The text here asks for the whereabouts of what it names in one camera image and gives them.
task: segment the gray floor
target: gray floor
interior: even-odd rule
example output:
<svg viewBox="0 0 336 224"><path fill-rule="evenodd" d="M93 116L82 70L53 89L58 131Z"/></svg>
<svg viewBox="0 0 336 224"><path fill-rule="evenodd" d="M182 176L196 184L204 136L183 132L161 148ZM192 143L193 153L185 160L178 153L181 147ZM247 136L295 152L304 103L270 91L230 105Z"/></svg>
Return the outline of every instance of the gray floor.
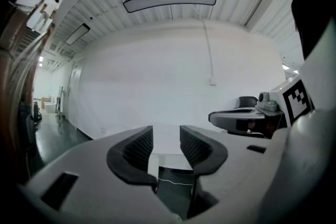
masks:
<svg viewBox="0 0 336 224"><path fill-rule="evenodd" d="M159 171L159 178L182 184L192 185L194 182L194 175L171 173L168 171ZM192 196L192 186L175 185L167 181L159 180L157 188L157 196L169 210L178 214L182 220L186 220Z"/></svg>
<svg viewBox="0 0 336 224"><path fill-rule="evenodd" d="M43 119L37 124L37 148L28 154L31 175L74 146L88 141L67 120L59 119L55 113L46 113L41 108L40 112Z"/></svg>

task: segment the white cable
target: white cable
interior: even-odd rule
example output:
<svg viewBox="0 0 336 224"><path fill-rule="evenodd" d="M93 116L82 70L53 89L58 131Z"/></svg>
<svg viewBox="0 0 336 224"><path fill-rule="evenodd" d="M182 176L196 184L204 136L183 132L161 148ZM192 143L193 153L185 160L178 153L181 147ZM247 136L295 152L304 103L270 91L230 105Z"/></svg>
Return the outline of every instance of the white cable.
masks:
<svg viewBox="0 0 336 224"><path fill-rule="evenodd" d="M211 68L211 78L215 78L215 75L214 75L214 64L213 64L213 60L212 60L212 52L211 52L211 47L210 47L210 43L209 43L208 32L206 30L206 26L205 26L204 20L201 17L201 15L199 14L199 12L198 12L198 10L196 8L196 5L193 5L193 8L195 9L197 15L199 16L199 18L200 18L200 20L202 21L202 24L203 24L203 28L204 28L204 31L205 31L205 37L206 37L206 43L208 45L208 51L209 51L210 68Z"/></svg>
<svg viewBox="0 0 336 224"><path fill-rule="evenodd" d="M158 179L161 180L161 181L168 181L168 182L170 182L170 183L173 183L174 185L193 186L193 184L174 183L174 182L171 182L170 180L160 179L160 178L158 178Z"/></svg>

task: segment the white wall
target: white wall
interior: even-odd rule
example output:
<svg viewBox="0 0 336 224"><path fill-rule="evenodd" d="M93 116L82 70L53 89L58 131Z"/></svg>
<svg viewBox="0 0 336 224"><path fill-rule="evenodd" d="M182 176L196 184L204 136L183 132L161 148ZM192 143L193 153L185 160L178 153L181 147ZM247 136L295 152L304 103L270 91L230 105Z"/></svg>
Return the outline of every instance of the white wall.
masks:
<svg viewBox="0 0 336 224"><path fill-rule="evenodd" d="M219 130L208 122L209 113L285 80L273 41L228 24L206 24L217 86L209 85L198 20L142 25L90 44L79 79L77 127L97 139L153 125L153 153L180 155L180 125Z"/></svg>
<svg viewBox="0 0 336 224"><path fill-rule="evenodd" d="M48 97L51 93L51 73L47 69L37 67L34 84L34 98Z"/></svg>

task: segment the hallway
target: hallway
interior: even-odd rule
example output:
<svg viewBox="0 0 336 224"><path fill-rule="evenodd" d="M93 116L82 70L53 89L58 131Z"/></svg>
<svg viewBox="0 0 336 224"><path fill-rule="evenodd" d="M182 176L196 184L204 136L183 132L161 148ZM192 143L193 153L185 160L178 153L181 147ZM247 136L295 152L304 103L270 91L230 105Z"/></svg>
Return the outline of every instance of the hallway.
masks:
<svg viewBox="0 0 336 224"><path fill-rule="evenodd" d="M44 109L41 109L41 101L38 101L38 105L42 120L37 124L37 150L31 150L28 154L31 176L64 152L89 141L67 120L59 119L55 113L46 113Z"/></svg>

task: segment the white ceiling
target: white ceiling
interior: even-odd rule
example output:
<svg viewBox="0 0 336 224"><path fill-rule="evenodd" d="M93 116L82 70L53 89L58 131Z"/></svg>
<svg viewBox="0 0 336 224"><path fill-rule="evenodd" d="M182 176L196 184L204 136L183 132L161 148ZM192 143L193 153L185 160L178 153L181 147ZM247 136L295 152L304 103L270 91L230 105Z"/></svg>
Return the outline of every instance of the white ceiling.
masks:
<svg viewBox="0 0 336 224"><path fill-rule="evenodd" d="M197 18L191 5L149 8L129 14L125 0L64 0L56 15L56 33L47 50L57 51L82 23L91 30L72 46L63 46L61 55L72 57L87 44L118 30L158 20ZM215 6L197 7L202 17L245 26L261 0L217 0ZM290 8L291 0L273 0L253 31L271 37L277 44L283 62L294 71L303 63L301 43Z"/></svg>

